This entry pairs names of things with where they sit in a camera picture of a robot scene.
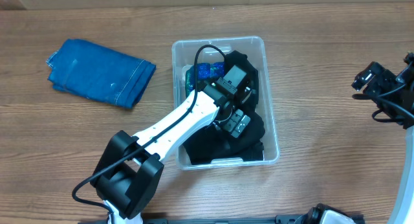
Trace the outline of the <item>sparkly blue green garment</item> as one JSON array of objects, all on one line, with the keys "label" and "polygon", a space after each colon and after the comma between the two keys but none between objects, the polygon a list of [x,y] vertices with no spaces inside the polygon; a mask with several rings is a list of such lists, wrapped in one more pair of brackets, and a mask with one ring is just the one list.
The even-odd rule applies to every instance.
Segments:
[{"label": "sparkly blue green garment", "polygon": [[[197,87],[201,89],[204,81],[215,81],[224,76],[224,62],[215,63],[198,63],[197,64]],[[194,68],[190,67],[185,74],[185,92],[186,96],[194,90]]]}]

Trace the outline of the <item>black garment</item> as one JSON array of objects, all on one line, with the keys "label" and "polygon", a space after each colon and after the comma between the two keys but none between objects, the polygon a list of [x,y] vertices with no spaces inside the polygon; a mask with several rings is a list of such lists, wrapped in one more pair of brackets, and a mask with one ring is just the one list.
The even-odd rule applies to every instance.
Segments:
[{"label": "black garment", "polygon": [[[258,70],[248,61],[248,56],[246,54],[242,54],[236,50],[232,51],[229,54],[224,55],[224,75],[234,66],[240,67],[242,70],[247,72],[249,84],[248,87],[250,88],[251,92],[250,95],[247,96],[243,104],[240,106],[240,109],[249,107],[255,109],[258,102],[259,102],[259,75]],[[201,89],[197,87],[197,68],[194,69],[194,89],[197,91],[203,91],[207,83],[212,83],[215,81],[204,81],[204,85],[202,85]]]},{"label": "black garment", "polygon": [[214,159],[233,157],[240,157],[244,161],[263,160],[263,119],[252,108],[246,107],[242,111],[250,117],[250,122],[238,138],[211,124],[184,142],[183,146],[192,164],[208,164]]}]

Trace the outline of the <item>blue denim jeans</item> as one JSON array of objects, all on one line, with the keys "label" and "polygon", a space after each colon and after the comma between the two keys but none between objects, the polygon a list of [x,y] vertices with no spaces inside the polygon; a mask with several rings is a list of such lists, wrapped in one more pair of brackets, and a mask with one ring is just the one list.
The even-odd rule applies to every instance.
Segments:
[{"label": "blue denim jeans", "polygon": [[127,109],[140,101],[156,70],[147,60],[83,39],[66,40],[47,65],[55,90]]}]

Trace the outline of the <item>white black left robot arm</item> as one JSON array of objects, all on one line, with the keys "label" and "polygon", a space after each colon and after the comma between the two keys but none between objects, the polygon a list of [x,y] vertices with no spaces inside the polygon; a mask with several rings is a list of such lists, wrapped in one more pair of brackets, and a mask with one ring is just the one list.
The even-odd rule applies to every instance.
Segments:
[{"label": "white black left robot arm", "polygon": [[94,171],[92,185],[110,209],[108,223],[141,223],[141,211],[155,195],[163,160],[212,123],[238,138],[250,122],[237,108],[249,95],[248,73],[234,65],[223,77],[193,90],[169,115],[148,129],[116,133]]}]

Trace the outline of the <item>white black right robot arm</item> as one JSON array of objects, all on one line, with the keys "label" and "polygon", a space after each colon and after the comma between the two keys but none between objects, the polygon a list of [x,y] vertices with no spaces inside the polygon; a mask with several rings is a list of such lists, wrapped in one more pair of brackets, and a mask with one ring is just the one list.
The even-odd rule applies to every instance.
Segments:
[{"label": "white black right robot arm", "polygon": [[413,53],[404,58],[407,66],[394,74],[378,62],[371,62],[351,84],[362,93],[355,100],[371,100],[377,110],[372,119],[396,123],[406,130],[406,153],[397,199],[388,223],[413,223]]}]

